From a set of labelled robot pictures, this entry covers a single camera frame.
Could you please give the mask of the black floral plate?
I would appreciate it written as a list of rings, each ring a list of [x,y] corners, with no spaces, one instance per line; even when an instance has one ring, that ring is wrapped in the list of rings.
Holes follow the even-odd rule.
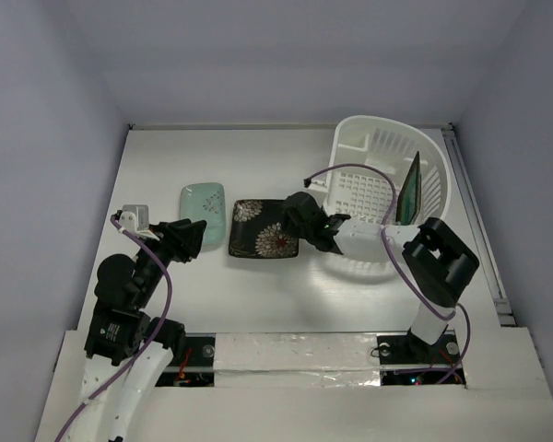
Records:
[[[299,240],[281,228],[284,200],[243,199],[233,205],[229,256],[242,259],[289,259],[299,254]]]

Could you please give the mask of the light green speckled plate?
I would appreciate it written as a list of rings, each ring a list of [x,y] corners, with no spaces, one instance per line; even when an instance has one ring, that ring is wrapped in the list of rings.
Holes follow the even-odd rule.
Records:
[[[179,215],[191,221],[206,221],[202,251],[218,249],[227,231],[226,198],[224,187],[218,182],[186,185],[181,190]]]

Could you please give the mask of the black plain plate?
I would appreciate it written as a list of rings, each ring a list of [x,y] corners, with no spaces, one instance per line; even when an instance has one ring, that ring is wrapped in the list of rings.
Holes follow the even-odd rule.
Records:
[[[413,225],[421,208],[421,163],[416,153],[397,198],[395,223],[400,226]]]

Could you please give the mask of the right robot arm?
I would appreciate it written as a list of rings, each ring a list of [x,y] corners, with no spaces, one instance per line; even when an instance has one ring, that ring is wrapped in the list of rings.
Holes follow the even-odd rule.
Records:
[[[296,192],[284,202],[282,228],[321,252],[358,262],[388,259],[420,301],[406,333],[407,353],[418,361],[439,351],[479,267],[475,253],[437,217],[419,226],[375,225],[347,214],[329,215],[311,195]]]

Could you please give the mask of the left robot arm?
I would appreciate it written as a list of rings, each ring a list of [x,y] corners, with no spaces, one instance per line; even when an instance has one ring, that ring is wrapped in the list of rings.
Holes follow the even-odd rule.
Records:
[[[167,317],[171,301],[157,317],[145,307],[159,282],[173,293],[168,268],[198,256],[206,222],[150,225],[127,210],[111,221],[139,250],[135,257],[113,254],[97,270],[79,404],[59,436],[63,441],[128,440],[164,369],[185,358],[184,326]]]

